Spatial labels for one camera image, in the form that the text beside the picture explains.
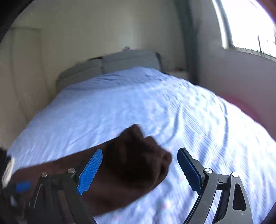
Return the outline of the brown corduroy pants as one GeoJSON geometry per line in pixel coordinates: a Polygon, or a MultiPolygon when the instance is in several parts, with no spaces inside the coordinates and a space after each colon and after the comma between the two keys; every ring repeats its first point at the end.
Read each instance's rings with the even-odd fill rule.
{"type": "Polygon", "coordinates": [[[171,153],[159,146],[152,136],[144,137],[135,124],[101,145],[21,168],[12,175],[11,181],[29,180],[33,189],[42,172],[61,174],[89,159],[98,148],[102,150],[102,163],[89,190],[82,196],[92,216],[126,207],[149,193],[166,178],[172,162],[171,153]]]}

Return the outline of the blue striped floral bedsheet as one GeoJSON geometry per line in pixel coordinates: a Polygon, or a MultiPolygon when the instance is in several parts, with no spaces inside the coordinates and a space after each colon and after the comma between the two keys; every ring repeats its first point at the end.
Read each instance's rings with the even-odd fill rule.
{"type": "Polygon", "coordinates": [[[177,162],[184,147],[219,174],[237,172],[261,223],[275,205],[275,140],[235,105],[190,82],[136,67],[63,89],[8,149],[14,169],[53,161],[138,124],[173,156],[165,180],[98,223],[182,223],[196,201],[177,162]]]}

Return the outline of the cream louvered wardrobe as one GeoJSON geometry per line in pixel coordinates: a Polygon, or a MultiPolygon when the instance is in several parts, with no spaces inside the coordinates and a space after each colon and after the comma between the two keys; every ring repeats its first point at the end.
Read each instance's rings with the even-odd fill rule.
{"type": "Polygon", "coordinates": [[[41,30],[9,29],[1,42],[1,146],[10,147],[50,100],[41,30]]]}

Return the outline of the grey upholstered headboard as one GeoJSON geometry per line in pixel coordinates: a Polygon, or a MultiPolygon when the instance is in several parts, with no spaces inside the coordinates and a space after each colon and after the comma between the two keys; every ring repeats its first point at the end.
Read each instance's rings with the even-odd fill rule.
{"type": "Polygon", "coordinates": [[[123,50],[85,60],[61,72],[56,81],[56,91],[59,93],[72,84],[115,71],[128,70],[132,67],[154,68],[163,71],[162,59],[159,53],[142,49],[123,50]]]}

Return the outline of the window with railing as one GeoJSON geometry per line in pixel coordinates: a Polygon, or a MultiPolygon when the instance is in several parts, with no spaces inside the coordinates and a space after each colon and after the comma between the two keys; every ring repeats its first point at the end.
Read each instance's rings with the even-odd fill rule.
{"type": "Polygon", "coordinates": [[[275,23],[258,1],[212,1],[222,47],[275,62],[275,23]]]}

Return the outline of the green curtain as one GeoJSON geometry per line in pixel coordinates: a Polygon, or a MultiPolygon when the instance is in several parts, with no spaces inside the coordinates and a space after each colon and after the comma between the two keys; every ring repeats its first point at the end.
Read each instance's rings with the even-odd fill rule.
{"type": "Polygon", "coordinates": [[[184,51],[186,68],[189,74],[189,81],[192,84],[199,85],[199,55],[197,31],[194,27],[192,9],[190,1],[175,1],[176,11],[181,25],[181,31],[184,39],[184,51]]]}

